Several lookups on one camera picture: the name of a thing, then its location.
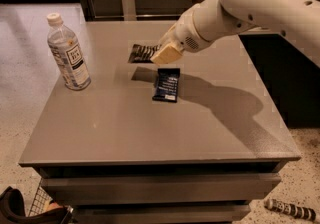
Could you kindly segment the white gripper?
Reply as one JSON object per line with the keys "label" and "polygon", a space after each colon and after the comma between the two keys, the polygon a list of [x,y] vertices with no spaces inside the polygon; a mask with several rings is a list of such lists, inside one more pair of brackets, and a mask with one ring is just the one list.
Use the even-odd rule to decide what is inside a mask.
{"label": "white gripper", "polygon": [[199,52],[213,41],[200,36],[194,23],[194,10],[184,12],[178,21],[159,40],[160,49],[151,57],[155,64],[169,64],[183,56],[183,51]]}

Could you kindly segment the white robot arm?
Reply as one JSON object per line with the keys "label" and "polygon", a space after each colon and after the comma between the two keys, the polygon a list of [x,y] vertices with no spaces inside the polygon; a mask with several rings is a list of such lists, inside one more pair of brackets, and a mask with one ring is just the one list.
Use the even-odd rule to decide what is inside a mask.
{"label": "white robot arm", "polygon": [[318,0],[204,0],[185,11],[164,34],[151,61],[171,63],[185,51],[199,52],[222,37],[255,27],[281,35],[320,66]]}

